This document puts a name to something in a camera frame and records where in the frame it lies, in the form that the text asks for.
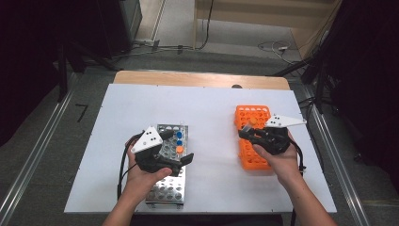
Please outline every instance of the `white board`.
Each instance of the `white board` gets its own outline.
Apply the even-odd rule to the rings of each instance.
[[[110,212],[117,202],[124,143],[151,124],[182,121],[188,125],[187,150],[195,154],[186,167],[184,208],[151,209],[143,202],[137,212],[291,212],[272,171],[241,167],[233,123],[238,105],[267,105],[272,114],[302,119],[290,90],[109,85],[65,212]],[[306,126],[290,131],[303,151],[306,182],[327,211],[336,212]]]

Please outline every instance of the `finger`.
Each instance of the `finger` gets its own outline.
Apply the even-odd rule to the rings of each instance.
[[[290,130],[288,130],[288,137],[289,137],[292,141],[294,141],[293,135],[291,134]]]
[[[129,142],[130,142],[130,140],[131,140],[132,138],[133,138],[133,137],[131,137],[130,139],[128,139],[128,140],[126,141],[125,147],[129,144]],[[138,140],[138,138],[136,138],[135,140],[133,140],[133,141],[131,142],[131,144],[130,144],[130,146],[129,146],[129,149],[132,149],[132,147],[136,144],[137,140]]]
[[[164,179],[165,177],[169,176],[172,173],[172,169],[169,168],[162,168],[160,170],[158,170],[156,173],[154,173],[154,180],[155,183],[157,181],[160,181],[162,179]]]
[[[131,151],[128,151],[127,156],[129,157],[129,167],[132,167],[136,162],[136,155]]]
[[[257,152],[258,154],[267,153],[267,151],[266,151],[261,145],[253,144],[253,145],[252,145],[252,148],[253,148],[253,150],[255,150],[255,152]]]

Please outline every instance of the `wooden table edge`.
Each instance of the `wooden table edge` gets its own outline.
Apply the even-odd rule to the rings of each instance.
[[[283,77],[167,71],[120,71],[115,75],[114,84],[213,88],[231,88],[233,85],[239,85],[243,89],[290,90],[287,79]]]

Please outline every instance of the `metal frame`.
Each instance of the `metal frame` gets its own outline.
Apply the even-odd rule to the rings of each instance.
[[[305,95],[310,98],[313,95],[312,90],[309,87],[304,88]],[[324,115],[319,115],[317,109],[312,110],[312,115],[316,121],[320,135],[326,145],[327,153],[331,159],[332,166],[335,173],[337,174],[338,181],[340,182],[343,194],[347,201],[350,211],[352,212],[353,219],[358,226],[368,226],[370,221],[364,211],[363,205],[360,201],[358,193],[350,179],[349,173],[346,170],[345,165],[341,159],[340,153],[337,150],[334,139],[328,130],[327,123]]]
[[[78,75],[76,73],[73,73],[70,78],[71,89],[66,94],[64,100],[56,105],[53,114],[47,121],[47,124],[41,132],[41,135],[36,142],[34,148],[32,149],[32,152],[26,159],[24,166],[22,167],[17,178],[9,188],[0,208],[0,226],[8,225],[8,222],[11,219],[12,214],[14,213],[14,210],[18,205],[18,202],[23,196],[24,191],[26,190],[29,181],[35,172],[35,169],[38,166],[41,157],[46,150],[47,144],[49,143],[54,131],[56,130],[56,127],[58,126],[60,119],[62,118],[62,115],[64,114],[65,109],[68,106],[68,103],[75,91],[75,87],[78,81]]]

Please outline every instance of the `forearm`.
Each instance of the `forearm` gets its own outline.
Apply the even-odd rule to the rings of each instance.
[[[300,222],[307,226],[337,225],[308,188],[300,174],[290,175],[289,177],[280,181],[290,196]]]
[[[140,201],[136,200],[134,195],[129,197],[129,194],[122,193],[118,203],[112,209],[111,213],[109,213],[103,226],[130,225],[132,215],[139,203]]]

